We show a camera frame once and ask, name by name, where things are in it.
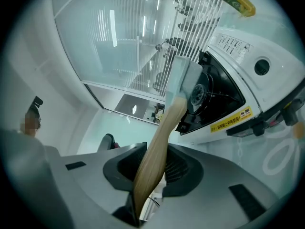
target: white label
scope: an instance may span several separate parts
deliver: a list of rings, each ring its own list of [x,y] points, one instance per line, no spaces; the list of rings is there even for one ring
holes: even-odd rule
[[[216,37],[216,40],[213,40],[211,43],[231,56],[239,64],[244,61],[245,57],[253,48],[252,45],[244,41],[220,33]]]

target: black circular opening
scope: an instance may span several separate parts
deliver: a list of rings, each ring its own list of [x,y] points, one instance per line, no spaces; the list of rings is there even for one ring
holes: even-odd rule
[[[192,105],[201,105],[205,97],[205,87],[202,84],[195,86],[193,93],[191,95]]]
[[[257,73],[258,75],[267,74],[269,69],[270,69],[270,64],[265,59],[261,59],[257,61],[254,67],[255,73]]]

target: glass panel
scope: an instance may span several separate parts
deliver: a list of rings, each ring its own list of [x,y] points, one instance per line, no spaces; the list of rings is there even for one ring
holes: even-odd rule
[[[164,101],[173,57],[197,61],[220,5],[220,0],[72,0],[56,25],[84,83]]]
[[[164,105],[161,103],[125,94],[111,88],[87,86],[106,109],[157,124],[164,114]]]

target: yellow warning label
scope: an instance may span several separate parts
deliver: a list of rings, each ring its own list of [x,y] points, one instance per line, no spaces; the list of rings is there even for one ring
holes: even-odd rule
[[[211,125],[211,132],[217,132],[220,131],[222,129],[231,127],[249,117],[251,117],[252,114],[252,110],[250,108],[250,106],[247,106],[246,108],[244,108],[243,110],[239,111],[238,113],[216,123]]]

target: black slot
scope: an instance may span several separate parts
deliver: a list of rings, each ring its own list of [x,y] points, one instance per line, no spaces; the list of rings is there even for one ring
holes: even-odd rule
[[[167,150],[166,166],[165,166],[165,180],[166,184],[178,181],[189,172],[189,167],[186,161],[178,156],[176,153]]]
[[[75,163],[71,163],[71,164],[67,164],[67,170],[73,170],[73,169],[77,169],[79,167],[85,166],[86,164],[82,161],[79,162],[75,162]]]
[[[229,189],[250,221],[256,219],[266,211],[244,185],[238,184],[229,187]]]
[[[146,146],[144,148],[138,148],[118,162],[117,170],[130,181],[134,181],[145,152]]]

